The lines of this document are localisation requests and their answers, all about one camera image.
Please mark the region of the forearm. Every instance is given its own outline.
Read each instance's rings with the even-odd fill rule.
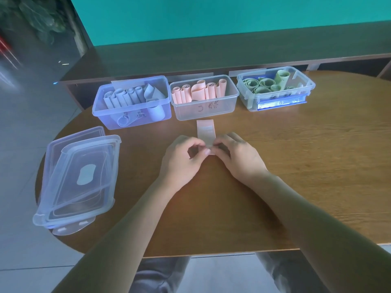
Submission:
[[[276,176],[266,175],[252,188],[332,292],[389,288],[386,272],[391,271],[391,256],[382,248],[312,205]]]
[[[53,292],[128,292],[149,240],[173,194],[165,184],[155,181]]]

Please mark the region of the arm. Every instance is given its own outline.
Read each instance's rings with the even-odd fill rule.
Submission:
[[[237,134],[218,137],[214,145],[221,143],[230,154],[218,147],[212,152],[269,205],[331,292],[391,292],[388,252],[268,172],[257,150]]]
[[[72,268],[54,293],[129,291],[164,208],[194,177],[210,153],[209,149],[203,149],[191,159],[188,149],[198,145],[205,146],[205,143],[180,136],[168,147],[158,179],[125,217]]]

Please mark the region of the wooden tabletop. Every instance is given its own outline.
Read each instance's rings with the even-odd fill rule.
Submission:
[[[391,242],[391,82],[334,71],[308,72],[316,88],[308,103],[213,116],[217,134],[234,131],[259,151],[268,169],[310,202],[376,243]],[[171,119],[106,130],[118,134],[115,204],[81,231],[60,236],[86,253],[158,176],[166,148],[197,136],[196,120]],[[58,134],[102,125],[83,111]],[[42,183],[43,160],[36,180]],[[145,257],[294,249],[268,206],[235,180],[215,156],[169,202]]]
[[[95,82],[152,75],[390,57],[391,21],[96,46],[61,79]]]

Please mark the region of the tiled floor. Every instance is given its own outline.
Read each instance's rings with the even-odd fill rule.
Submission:
[[[0,292],[49,293],[82,257],[32,224],[34,183],[46,145],[80,112],[53,85],[78,54],[70,37],[56,37],[47,48],[25,28],[18,33],[23,35],[14,38],[15,51],[24,67],[13,76],[20,86],[0,90]],[[178,293],[238,291],[277,292],[254,254],[192,258]]]

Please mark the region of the person's left hand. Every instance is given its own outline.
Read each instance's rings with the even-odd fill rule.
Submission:
[[[210,149],[204,148],[190,158],[188,150],[192,146],[205,146],[205,142],[194,137],[179,136],[167,148],[161,162],[159,179],[175,192],[193,179],[201,163],[210,154]]]

